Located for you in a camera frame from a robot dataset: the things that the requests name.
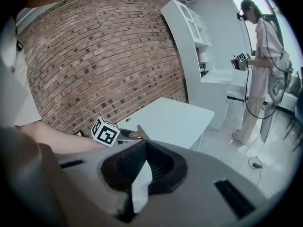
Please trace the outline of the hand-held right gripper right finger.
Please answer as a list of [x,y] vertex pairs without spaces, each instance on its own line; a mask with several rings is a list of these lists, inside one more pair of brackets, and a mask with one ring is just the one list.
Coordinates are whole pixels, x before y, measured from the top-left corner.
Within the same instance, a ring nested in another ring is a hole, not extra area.
[[[267,198],[243,175],[208,154],[160,142],[182,155],[188,166],[185,181],[172,193],[152,195],[132,220],[134,227],[252,227],[279,202],[279,194]],[[239,219],[215,183],[228,180],[255,210]]]

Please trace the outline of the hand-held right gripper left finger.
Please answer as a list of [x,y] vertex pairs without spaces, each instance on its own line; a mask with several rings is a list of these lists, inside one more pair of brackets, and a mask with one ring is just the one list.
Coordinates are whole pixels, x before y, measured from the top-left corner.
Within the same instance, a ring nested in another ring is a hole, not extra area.
[[125,216],[127,207],[131,204],[128,193],[111,188],[103,174],[101,166],[110,156],[140,143],[139,140],[122,145],[80,154],[58,157],[60,163],[73,160],[83,160],[82,164],[63,170],[65,179],[62,188],[65,192],[68,210],[68,225],[70,227],[147,227],[148,213],[126,223],[120,220]]

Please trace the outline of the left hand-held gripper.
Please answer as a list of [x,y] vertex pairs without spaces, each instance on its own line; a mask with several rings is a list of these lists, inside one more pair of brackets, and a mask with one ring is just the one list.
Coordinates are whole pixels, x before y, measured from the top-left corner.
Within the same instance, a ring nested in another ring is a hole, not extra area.
[[132,131],[125,129],[118,129],[112,122],[98,117],[91,128],[91,135],[94,141],[112,147],[119,144],[128,143],[135,140],[149,140],[149,136],[144,131],[142,126],[137,126],[137,133],[139,138],[129,137]]

